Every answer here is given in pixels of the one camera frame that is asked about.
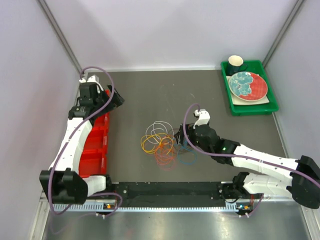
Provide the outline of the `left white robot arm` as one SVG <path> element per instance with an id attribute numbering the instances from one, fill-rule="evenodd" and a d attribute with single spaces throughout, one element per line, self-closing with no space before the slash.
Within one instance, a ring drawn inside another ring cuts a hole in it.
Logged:
<path id="1" fill-rule="evenodd" d="M 48 170 L 42 170 L 39 180 L 50 204 L 83 204 L 98 194 L 109 198 L 114 191 L 103 174 L 82 178 L 79 165 L 85 143 L 98 118 L 124 103 L 114 85 L 104 89 L 96 75 L 79 81 L 75 106 L 68 112 L 67 129 L 59 153 Z"/>

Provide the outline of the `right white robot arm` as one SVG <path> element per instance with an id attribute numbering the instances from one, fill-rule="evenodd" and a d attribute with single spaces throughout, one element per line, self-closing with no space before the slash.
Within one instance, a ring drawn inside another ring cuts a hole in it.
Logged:
<path id="1" fill-rule="evenodd" d="M 309 208 L 320 207 L 320 168 L 308 156 L 285 158 L 253 150 L 237 141 L 221 138 L 210 127 L 210 114 L 198 108 L 195 123 L 183 122 L 174 138 L 223 165 L 248 169 L 234 177 L 234 194 L 245 198 L 251 194 L 278 195 L 293 199 Z"/>

